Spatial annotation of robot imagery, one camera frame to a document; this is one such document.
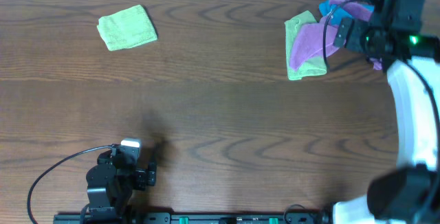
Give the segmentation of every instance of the wooden table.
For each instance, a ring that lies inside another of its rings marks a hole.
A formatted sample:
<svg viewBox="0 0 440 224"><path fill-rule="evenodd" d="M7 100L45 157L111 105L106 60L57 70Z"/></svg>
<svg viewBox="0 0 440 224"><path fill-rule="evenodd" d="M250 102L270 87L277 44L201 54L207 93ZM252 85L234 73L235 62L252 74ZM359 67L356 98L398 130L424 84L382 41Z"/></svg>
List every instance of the wooden table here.
<svg viewBox="0 0 440 224"><path fill-rule="evenodd" d="M288 81L284 21L323 0L0 0L0 223L27 223L32 182L80 150L164 138L157 185L133 203L176 212L282 212L364 194L395 165L386 78L341 49ZM440 34L440 0L425 31ZM109 52L101 16L142 4L159 40ZM98 152L35 188L39 223L88 202Z"/></svg>

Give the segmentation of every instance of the black cable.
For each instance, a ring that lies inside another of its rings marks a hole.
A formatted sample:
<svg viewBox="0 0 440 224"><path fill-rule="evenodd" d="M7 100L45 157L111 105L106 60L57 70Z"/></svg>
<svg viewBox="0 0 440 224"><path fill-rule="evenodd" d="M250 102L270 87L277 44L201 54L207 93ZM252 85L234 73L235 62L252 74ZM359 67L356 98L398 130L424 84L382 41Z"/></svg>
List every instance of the black cable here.
<svg viewBox="0 0 440 224"><path fill-rule="evenodd" d="M289 220L287 220L287 213L288 213L289 210L292 210L292 209L297 208L297 207L300 207L300 208L302 208L302 209L305 210L305 207L302 206L301 204L292 204L292 205L290 205L289 207L287 207L287 208L284 210L284 214L283 214L284 222L286 222L287 224L292 224Z"/></svg>
<svg viewBox="0 0 440 224"><path fill-rule="evenodd" d="M431 190L429 191L428 195L425 198L425 201L423 205L420 207L419 211L416 212L414 215L414 219L412 220L413 223L418 223L420 219L424 216L428 208L430 207L432 200L434 200L435 194L437 193L437 190L440 186L440 117L439 117L439 110L437 107L437 103L435 102L434 92L432 91L432 88L426 81L426 79L421 75L421 73L415 69L411 64L409 64L407 61L403 61L403 63L406 64L413 72L414 74L420 79L423 87L426 90L426 93L428 94L432 110L434 111L434 119L435 119L435 127L437 130L437 176L435 177L434 183L431 186Z"/></svg>
<svg viewBox="0 0 440 224"><path fill-rule="evenodd" d="M36 178L35 179L35 181L34 181L34 183L32 184L32 186L30 187L30 189L29 189L29 193L27 194L27 215L29 216L29 218L30 218L30 220L31 220L31 222L33 223L33 224L38 224L37 222L36 222L36 220L35 220L35 218L34 218L34 215L32 215L32 211L31 211L31 208L30 208L30 198L31 198L31 196L32 196L32 192L34 191L34 188L35 188L35 186L36 186L36 184L48 173L48 172L50 172L51 170L53 170L55 167L57 167L57 166L59 166L61 163L63 163L64 161L67 161L68 159L71 159L71 158L73 158L73 157L76 157L76 156L78 156L78 155L82 155L82 154L84 154L84 153L88 153L88 152L92 152L92 151L95 151L95 150L99 150L99 149L103 149L103 148L111 148L111 145L106 145L106 146L99 146L99 147L96 147L96 148L90 148L90 149L87 149L87 150L84 150L84 151L81 151L81 152L78 152L78 153L76 153L76 154L73 154L73 155L70 155L70 156L68 156L68 157L66 157L66 158L64 158L64 159L62 159L62 160L60 160L59 162L57 162L56 164L54 164L53 166L51 166L49 169L47 169L45 172L43 172L38 178Z"/></svg>
<svg viewBox="0 0 440 224"><path fill-rule="evenodd" d="M84 220L85 220L85 213L87 212L87 209L89 208L90 203L86 204L80 213L80 224L85 224Z"/></svg>
<svg viewBox="0 0 440 224"><path fill-rule="evenodd" d="M322 33L322 57L324 58L324 63L325 66L327 67L327 71L330 70L330 66L329 66L329 62L327 61L327 56L325 53L325 35L327 34L327 26L329 25L330 19L333 16L333 14L336 12L336 10L338 8L342 8L344 7L345 4L350 3L350 2L369 2L370 0L346 0L342 3L339 3L328 15L327 15L327 19L325 20L325 24L324 24L324 32Z"/></svg>

